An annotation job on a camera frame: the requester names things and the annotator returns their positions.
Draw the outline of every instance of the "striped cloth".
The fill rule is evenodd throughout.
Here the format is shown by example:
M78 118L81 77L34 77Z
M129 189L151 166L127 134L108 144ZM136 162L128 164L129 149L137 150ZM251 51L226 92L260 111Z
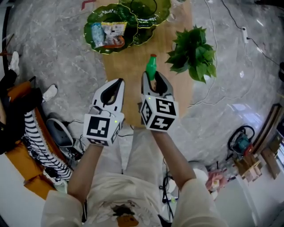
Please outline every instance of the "striped cloth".
M34 110L25 114L25 138L28 140L28 152L44 166L53 168L57 174L57 180L69 180L72 171L55 154L51 153L36 121Z

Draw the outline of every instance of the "green bottle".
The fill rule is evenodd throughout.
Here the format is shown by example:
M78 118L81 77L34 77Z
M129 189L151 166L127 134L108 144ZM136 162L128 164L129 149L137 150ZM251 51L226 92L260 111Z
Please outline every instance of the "green bottle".
M155 79L155 74L157 69L156 57L157 57L156 55L151 54L150 60L146 67L146 72L150 81Z

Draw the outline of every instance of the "white sneaker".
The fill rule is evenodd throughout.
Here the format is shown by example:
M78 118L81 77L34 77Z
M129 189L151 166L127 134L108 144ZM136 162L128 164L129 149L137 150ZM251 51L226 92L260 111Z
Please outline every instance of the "white sneaker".
M55 84L52 84L46 92L43 93L43 103L49 101L51 98L56 96L57 94L57 87Z
M11 63L8 67L8 69L12 69L17 75L20 74L20 68L19 68L19 54L17 51L13 52Z

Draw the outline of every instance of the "gray marble floor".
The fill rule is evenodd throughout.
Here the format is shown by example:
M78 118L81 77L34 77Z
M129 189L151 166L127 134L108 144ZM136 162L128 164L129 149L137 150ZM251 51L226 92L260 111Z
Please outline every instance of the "gray marble floor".
M95 5L81 11L80 0L17 0L9 16L8 34L15 34L10 51L18 51L21 75L18 83L37 76L43 90L57 84L59 93L44 104L46 114L57 112L67 121L83 119L94 91L105 80L101 55L85 43L83 26ZM227 155L227 141L233 131L249 124L258 132L273 103L279 101L278 66L266 59L252 41L244 44L221 0L191 0L193 23L207 28L208 43L216 47L217 78L207 84L195 82L192 105L170 131L188 160L211 164ZM248 30L260 49L276 62L283 60L281 10L253 4L252 0L224 0L239 26ZM74 137L82 125L70 125ZM121 135L132 133L128 125ZM119 138L123 163L132 137Z

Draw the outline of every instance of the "green bowl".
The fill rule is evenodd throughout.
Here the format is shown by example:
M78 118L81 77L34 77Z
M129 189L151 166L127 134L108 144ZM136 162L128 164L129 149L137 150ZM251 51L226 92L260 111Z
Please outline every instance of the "green bowl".
M134 36L132 45L142 45L148 42L154 36L154 30L157 26L152 26L150 28L139 28L138 33Z
M118 0L137 16L138 28L159 25L170 14L170 0Z
M100 22L127 22L125 31L124 31L124 40L125 44L121 48L104 48L104 47L95 47L95 43L92 38L91 26L93 23ZM130 9L121 4L109 4L107 6L101 6L94 10L88 17L87 23L84 27L84 37L88 44L91 45L94 51L97 51L101 54L111 54L112 52L120 52L128 48L132 43L134 36L138 32L138 22L136 16L130 12Z

